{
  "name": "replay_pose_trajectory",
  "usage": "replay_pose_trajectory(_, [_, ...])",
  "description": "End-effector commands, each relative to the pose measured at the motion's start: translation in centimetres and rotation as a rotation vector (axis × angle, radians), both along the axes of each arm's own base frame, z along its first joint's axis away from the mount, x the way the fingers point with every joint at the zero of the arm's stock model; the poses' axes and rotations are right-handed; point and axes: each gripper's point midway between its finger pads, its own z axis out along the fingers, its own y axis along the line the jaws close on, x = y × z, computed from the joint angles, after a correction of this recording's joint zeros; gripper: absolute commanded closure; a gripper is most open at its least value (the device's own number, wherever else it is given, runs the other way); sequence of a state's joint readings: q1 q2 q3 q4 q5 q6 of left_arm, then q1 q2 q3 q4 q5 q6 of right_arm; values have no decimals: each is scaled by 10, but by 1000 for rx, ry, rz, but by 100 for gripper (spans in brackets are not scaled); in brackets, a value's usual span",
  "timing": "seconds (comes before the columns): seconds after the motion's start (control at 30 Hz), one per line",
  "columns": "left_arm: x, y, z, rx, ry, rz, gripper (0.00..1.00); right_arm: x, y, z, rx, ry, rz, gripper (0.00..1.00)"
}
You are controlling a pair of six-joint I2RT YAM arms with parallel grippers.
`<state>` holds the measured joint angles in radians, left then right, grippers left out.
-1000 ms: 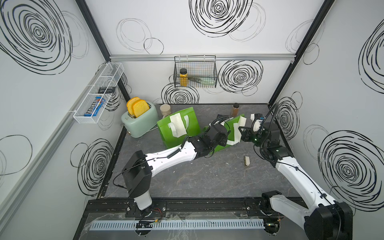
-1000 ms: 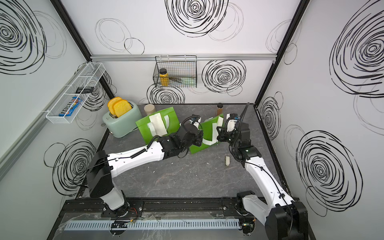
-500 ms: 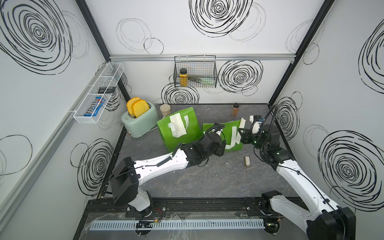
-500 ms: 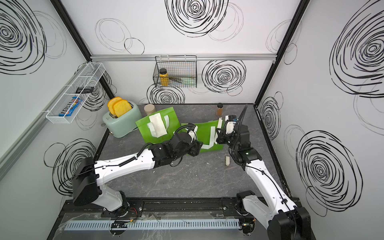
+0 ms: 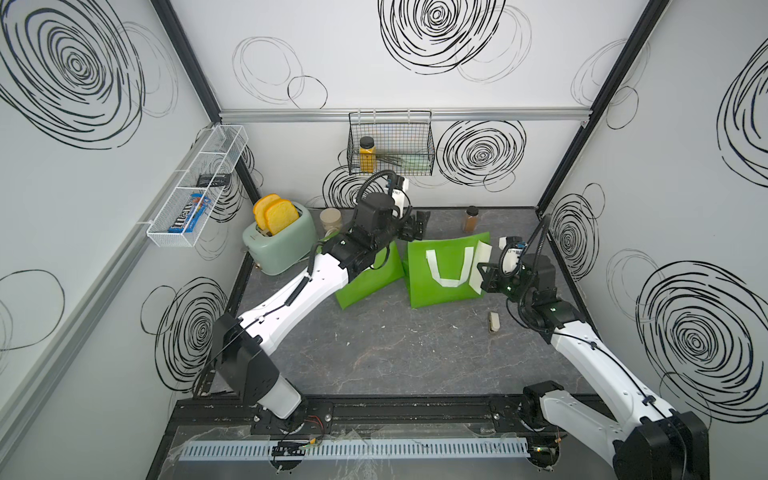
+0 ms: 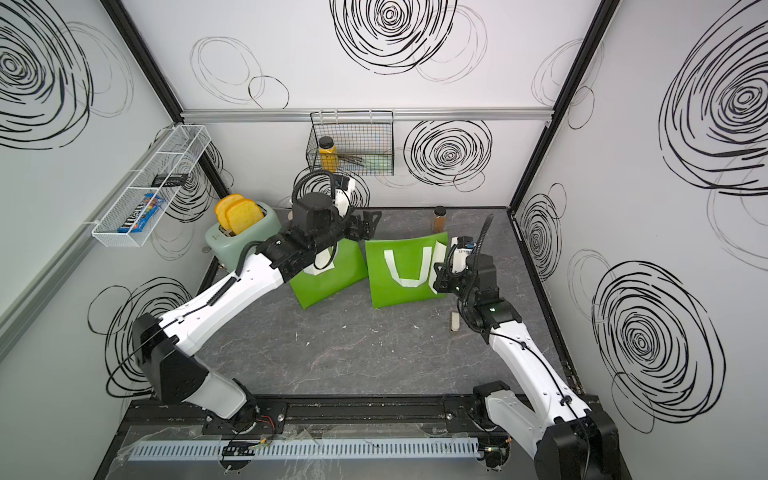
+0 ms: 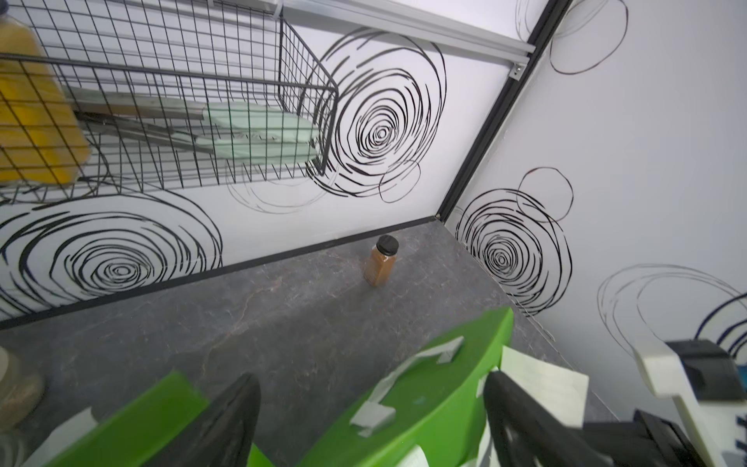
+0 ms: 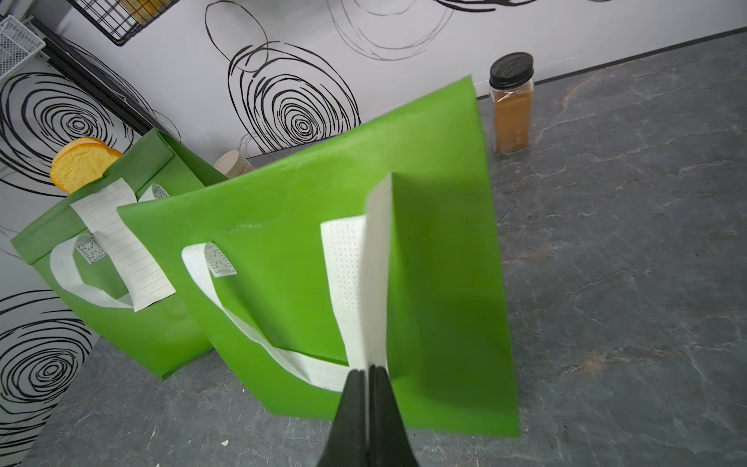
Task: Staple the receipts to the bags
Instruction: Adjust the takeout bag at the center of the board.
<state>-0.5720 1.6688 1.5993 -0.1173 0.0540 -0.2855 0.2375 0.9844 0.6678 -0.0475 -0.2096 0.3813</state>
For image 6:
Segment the beige stapler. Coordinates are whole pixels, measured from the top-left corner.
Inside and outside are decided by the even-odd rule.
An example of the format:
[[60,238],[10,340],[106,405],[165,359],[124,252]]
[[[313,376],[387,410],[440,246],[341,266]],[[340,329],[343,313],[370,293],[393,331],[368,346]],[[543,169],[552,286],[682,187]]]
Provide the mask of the beige stapler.
[[460,314],[457,311],[453,311],[450,317],[450,331],[452,333],[457,333],[460,329],[460,325],[461,325]]

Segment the green bag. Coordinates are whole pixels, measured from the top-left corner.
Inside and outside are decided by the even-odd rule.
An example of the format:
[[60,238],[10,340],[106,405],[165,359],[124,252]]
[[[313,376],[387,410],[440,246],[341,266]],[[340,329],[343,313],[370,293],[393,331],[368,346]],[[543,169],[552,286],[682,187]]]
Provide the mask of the green bag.
[[316,275],[300,272],[290,286],[303,309],[325,300],[368,277],[362,249],[357,242],[342,240],[333,264]]
[[401,240],[365,242],[372,306],[375,309],[440,299],[433,288],[434,264],[442,262],[446,233]]

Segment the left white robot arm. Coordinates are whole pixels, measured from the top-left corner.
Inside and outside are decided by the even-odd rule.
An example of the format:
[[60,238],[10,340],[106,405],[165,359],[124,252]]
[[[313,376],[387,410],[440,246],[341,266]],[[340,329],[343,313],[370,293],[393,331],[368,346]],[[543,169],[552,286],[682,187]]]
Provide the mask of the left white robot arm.
[[159,317],[139,316],[127,362],[135,364],[151,393],[166,405],[189,403],[224,420],[254,421],[258,406],[239,382],[209,369],[196,357],[204,344],[250,304],[314,265],[341,240],[370,240],[379,211],[341,211],[333,196],[296,197],[293,218],[264,241],[249,243],[233,272],[191,301]]

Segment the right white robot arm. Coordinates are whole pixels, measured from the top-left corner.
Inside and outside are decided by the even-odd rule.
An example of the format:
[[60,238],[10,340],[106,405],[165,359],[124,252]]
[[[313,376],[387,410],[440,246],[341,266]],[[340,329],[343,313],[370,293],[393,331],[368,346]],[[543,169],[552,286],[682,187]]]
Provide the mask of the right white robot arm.
[[499,293],[491,256],[477,248],[448,250],[434,266],[433,287],[457,297],[460,318],[504,361],[522,388],[482,394],[486,419],[532,458],[540,479],[621,479],[618,429],[557,374],[515,307]]

